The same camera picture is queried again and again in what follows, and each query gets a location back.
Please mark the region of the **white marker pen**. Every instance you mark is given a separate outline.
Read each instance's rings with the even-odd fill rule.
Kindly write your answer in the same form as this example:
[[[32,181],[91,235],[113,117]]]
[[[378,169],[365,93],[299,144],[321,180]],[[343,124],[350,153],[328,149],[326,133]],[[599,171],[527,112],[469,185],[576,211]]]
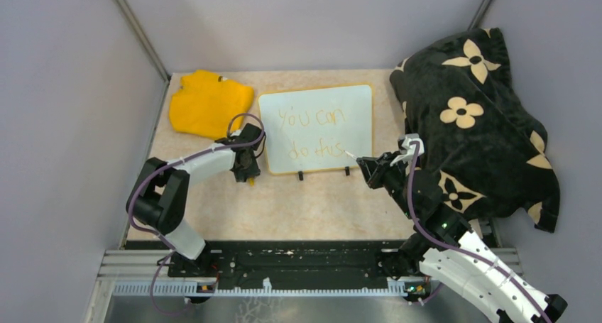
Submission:
[[[348,152],[347,150],[344,150],[345,154],[347,154],[350,158],[353,158],[354,160],[357,160],[358,157],[356,155],[354,155],[353,153]]]

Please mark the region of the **yellow framed whiteboard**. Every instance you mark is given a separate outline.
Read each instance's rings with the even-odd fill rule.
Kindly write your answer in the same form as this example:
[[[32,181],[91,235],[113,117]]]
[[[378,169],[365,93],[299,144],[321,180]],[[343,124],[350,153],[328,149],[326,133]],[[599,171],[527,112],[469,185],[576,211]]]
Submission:
[[[264,93],[258,108],[274,175],[355,168],[344,150],[359,157],[373,154],[369,84]]]

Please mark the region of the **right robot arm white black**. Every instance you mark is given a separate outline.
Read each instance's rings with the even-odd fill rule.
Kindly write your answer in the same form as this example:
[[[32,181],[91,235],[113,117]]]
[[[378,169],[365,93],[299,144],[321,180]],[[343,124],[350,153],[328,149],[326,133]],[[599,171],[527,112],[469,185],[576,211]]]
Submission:
[[[491,322],[557,322],[568,307],[558,294],[529,285],[503,262],[460,213],[443,202],[434,175],[401,153],[360,157],[356,162],[371,189],[383,188],[413,222],[414,234],[380,261],[389,278],[422,275],[470,302]]]

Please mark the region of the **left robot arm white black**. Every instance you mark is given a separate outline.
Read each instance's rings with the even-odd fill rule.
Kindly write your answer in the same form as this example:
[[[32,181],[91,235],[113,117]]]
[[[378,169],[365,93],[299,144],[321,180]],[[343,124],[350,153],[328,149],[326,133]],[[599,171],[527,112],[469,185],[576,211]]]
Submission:
[[[129,219],[142,223],[141,231],[150,231],[184,257],[185,267],[194,275],[208,274],[213,266],[210,248],[185,219],[189,190],[226,171],[233,173],[237,182],[258,177],[261,170],[255,152],[264,136],[262,128],[246,124],[185,158],[148,159],[126,203]]]

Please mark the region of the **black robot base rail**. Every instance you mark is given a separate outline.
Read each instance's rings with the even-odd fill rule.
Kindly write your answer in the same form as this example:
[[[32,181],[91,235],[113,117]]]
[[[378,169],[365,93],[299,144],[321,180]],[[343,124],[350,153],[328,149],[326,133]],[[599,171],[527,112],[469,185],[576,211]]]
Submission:
[[[401,296],[425,300],[432,281],[409,270],[402,241],[210,241],[191,261],[174,254],[170,278],[208,278],[197,292],[217,295]]]

